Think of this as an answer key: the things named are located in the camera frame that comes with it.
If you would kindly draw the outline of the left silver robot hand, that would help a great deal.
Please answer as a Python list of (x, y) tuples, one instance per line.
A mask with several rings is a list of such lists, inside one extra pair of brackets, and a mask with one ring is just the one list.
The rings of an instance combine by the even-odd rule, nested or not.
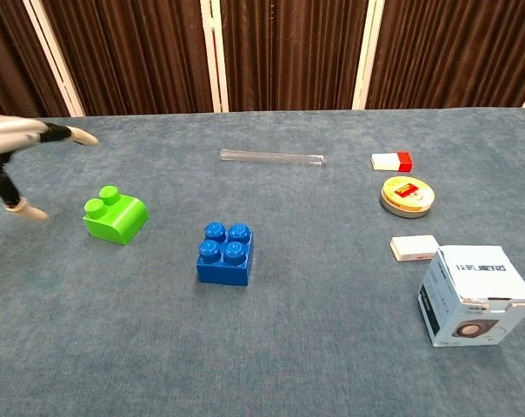
[(7, 211), (35, 221), (44, 221), (48, 215), (20, 196), (3, 166), (18, 150), (47, 142), (75, 142), (84, 146), (99, 143), (95, 136), (76, 127), (33, 118), (0, 115), (0, 198)]

